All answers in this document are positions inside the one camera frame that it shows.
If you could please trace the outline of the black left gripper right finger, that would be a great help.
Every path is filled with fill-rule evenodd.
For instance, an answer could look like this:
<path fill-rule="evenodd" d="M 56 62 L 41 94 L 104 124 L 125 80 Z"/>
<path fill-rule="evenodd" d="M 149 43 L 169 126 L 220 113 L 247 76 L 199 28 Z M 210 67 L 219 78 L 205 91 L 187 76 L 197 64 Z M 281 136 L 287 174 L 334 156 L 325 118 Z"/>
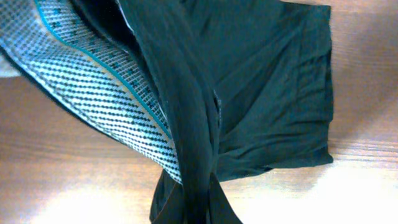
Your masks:
<path fill-rule="evenodd" d="M 208 193 L 211 224 L 243 224 L 229 204 L 214 173 L 210 174 Z"/>

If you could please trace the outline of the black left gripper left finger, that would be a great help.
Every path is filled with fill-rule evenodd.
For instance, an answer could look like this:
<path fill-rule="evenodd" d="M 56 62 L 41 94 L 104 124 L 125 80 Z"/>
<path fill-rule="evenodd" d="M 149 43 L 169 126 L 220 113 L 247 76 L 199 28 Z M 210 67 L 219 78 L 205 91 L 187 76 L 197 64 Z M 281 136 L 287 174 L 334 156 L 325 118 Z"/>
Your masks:
<path fill-rule="evenodd" d="M 152 224 L 185 224 L 183 187 L 163 170 L 156 185 L 149 220 Z"/>

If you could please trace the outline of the black shorts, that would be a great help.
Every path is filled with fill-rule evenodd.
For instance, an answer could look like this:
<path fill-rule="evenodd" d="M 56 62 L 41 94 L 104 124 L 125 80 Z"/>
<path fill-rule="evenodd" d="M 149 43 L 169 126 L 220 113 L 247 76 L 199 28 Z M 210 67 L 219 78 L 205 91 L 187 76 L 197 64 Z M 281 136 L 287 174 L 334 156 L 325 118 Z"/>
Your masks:
<path fill-rule="evenodd" d="M 1 53 L 183 187 L 332 162 L 331 7 L 285 1 L 2 1 Z"/>

